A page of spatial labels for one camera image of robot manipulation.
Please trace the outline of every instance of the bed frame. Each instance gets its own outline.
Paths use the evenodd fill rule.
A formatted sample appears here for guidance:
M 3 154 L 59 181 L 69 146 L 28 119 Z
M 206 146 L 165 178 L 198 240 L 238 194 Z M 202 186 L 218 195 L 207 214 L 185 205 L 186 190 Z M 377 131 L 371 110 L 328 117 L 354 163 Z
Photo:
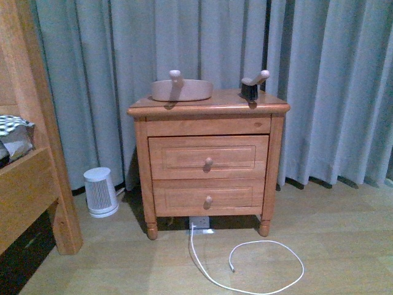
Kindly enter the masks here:
M 0 1 L 0 114 L 34 122 L 35 150 L 0 169 L 0 254 L 48 210 L 60 254 L 82 246 L 28 0 Z

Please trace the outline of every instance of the drawer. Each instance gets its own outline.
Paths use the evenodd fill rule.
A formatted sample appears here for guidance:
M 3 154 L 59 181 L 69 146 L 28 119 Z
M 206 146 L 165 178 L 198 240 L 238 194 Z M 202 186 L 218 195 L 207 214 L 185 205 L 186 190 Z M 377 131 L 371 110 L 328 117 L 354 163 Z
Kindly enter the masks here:
M 151 118 L 146 122 L 147 136 L 193 136 L 193 135 L 239 135 L 270 133 L 270 115 L 247 118 L 219 116 L 220 119 L 206 116 L 177 117 L 176 120 Z
M 157 216 L 260 214 L 264 179 L 153 181 Z
M 153 179 L 264 178 L 268 135 L 149 138 Z

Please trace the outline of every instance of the nightstand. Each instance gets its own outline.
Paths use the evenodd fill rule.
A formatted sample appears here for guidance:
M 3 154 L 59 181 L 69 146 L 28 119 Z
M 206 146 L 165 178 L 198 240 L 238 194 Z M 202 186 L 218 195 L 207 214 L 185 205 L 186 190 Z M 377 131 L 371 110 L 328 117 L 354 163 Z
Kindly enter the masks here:
M 134 117 L 147 236 L 157 216 L 260 214 L 266 237 L 273 217 L 282 126 L 289 105 L 240 89 L 215 90 L 202 101 L 142 98 Z

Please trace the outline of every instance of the curtain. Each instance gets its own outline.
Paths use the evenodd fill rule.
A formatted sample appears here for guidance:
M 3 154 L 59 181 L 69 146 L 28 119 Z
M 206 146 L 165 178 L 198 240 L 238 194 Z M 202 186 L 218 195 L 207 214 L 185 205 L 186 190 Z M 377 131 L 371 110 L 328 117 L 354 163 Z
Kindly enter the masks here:
M 238 88 L 262 69 L 266 0 L 31 0 L 71 187 L 138 180 L 129 105 L 180 69 Z M 392 2 L 274 0 L 268 93 L 286 100 L 278 183 L 382 183 L 393 145 Z
M 386 178 L 393 180 L 393 151 L 392 151 L 392 155 L 391 155 L 391 160 L 389 161 L 389 168 L 387 169 Z
M 104 166 L 138 173 L 128 107 L 180 69 L 216 89 L 261 70 L 266 0 L 31 0 L 72 189 Z
M 383 183 L 393 145 L 393 2 L 272 1 L 268 93 L 287 113 L 278 183 Z

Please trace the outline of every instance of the black brush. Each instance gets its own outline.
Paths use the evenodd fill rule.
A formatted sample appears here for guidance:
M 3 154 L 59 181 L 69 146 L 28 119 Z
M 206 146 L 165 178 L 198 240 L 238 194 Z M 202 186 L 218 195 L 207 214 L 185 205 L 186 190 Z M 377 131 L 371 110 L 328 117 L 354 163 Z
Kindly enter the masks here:
M 250 78 L 241 79 L 241 96 L 247 100 L 256 100 L 258 98 L 258 85 L 264 83 L 269 77 L 269 71 L 264 70 L 254 80 Z

